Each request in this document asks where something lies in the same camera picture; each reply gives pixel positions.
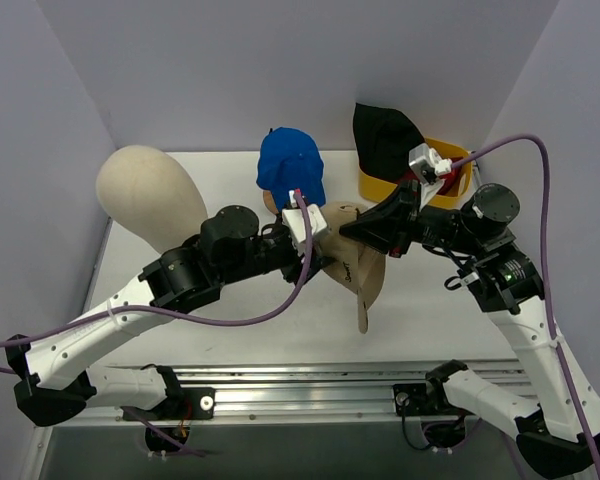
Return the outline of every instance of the screw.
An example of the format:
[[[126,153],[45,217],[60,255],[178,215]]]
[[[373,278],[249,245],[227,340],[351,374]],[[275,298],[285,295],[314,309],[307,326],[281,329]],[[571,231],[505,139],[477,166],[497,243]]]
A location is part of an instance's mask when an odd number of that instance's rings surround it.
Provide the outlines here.
[[[407,406],[409,405],[409,395],[407,395],[404,392],[399,392],[396,395],[396,404],[400,405],[400,406]]]
[[[210,396],[204,396],[200,399],[200,408],[205,412],[208,412],[213,408],[213,398]]]

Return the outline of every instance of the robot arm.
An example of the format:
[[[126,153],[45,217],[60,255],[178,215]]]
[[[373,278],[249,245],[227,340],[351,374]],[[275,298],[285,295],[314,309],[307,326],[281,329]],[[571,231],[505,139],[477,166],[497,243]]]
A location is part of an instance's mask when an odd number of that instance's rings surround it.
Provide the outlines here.
[[[327,232],[326,222],[316,205],[310,205],[308,213],[312,235],[318,239]],[[132,338],[173,320],[165,310],[189,313],[219,300],[228,283],[273,270],[281,270],[288,282],[297,282],[304,242],[297,208],[283,210],[262,232],[258,217],[248,208],[223,208],[202,223],[199,235],[165,252],[122,290],[74,321],[93,315],[101,319],[7,348],[9,365],[21,378],[14,387],[18,407],[38,426],[61,423],[96,406],[129,406],[151,411],[157,418],[173,416],[182,407],[183,391],[171,368],[94,364]],[[313,252],[308,278],[326,261]],[[139,308],[115,313],[130,305]],[[152,311],[153,307],[162,311]]]
[[[422,177],[431,183],[435,172],[425,168]],[[418,181],[403,183],[385,201],[342,226],[340,234],[392,257],[402,256],[416,242],[453,260],[457,283],[445,285],[465,286],[474,296],[508,340],[539,404],[481,379],[457,361],[429,372],[427,395],[420,401],[429,411],[455,407],[479,415],[515,439],[527,462],[546,478],[582,471],[593,460],[562,374],[558,342],[599,451],[600,398],[559,331],[551,339],[542,280],[508,229],[519,212],[518,199],[496,184],[480,187],[459,210],[423,206],[423,198]],[[409,408],[415,412],[414,401]]]

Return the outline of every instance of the black cap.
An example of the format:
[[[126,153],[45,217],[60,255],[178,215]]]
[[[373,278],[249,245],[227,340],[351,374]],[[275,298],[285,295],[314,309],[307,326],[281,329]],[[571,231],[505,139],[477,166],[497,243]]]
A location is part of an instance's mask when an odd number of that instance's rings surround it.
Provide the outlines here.
[[[424,137],[407,116],[393,108],[356,103],[353,137],[360,170],[396,183],[409,170],[409,151],[425,143]]]

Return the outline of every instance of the lavender wall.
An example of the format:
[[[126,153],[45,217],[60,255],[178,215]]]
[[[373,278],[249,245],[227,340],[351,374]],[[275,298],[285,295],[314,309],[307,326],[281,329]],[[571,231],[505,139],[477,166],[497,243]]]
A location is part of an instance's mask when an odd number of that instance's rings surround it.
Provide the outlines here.
[[[356,100],[484,140],[557,0],[39,0],[116,144],[353,147]]]
[[[556,318],[600,394],[600,0],[561,0],[498,116],[489,140],[537,133],[549,148],[549,266]],[[542,178],[532,144],[483,162],[484,177],[513,188],[513,229],[539,260]]]
[[[0,339],[79,312],[105,225],[95,176],[112,150],[37,4],[0,0]],[[0,375],[0,480],[16,478],[32,432],[14,383]]]

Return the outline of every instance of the fabric cap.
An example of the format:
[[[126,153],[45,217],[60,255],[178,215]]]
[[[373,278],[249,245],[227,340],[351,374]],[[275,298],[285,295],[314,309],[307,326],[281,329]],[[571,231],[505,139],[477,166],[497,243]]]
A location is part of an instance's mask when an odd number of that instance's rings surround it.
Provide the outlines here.
[[[356,103],[353,137],[360,170],[365,174],[398,182],[409,169],[409,151],[425,143],[407,116],[393,108]]]
[[[350,202],[330,202],[320,209],[331,228],[320,240],[321,253],[336,259],[324,272],[357,295],[360,333],[366,333],[369,328],[367,311],[382,290],[386,258],[370,247],[341,236],[338,231],[366,209],[364,205]]]
[[[289,190],[296,188],[309,203],[324,205],[323,172],[318,146],[306,133],[280,127],[264,137],[256,183],[271,192],[278,211],[289,201]]]

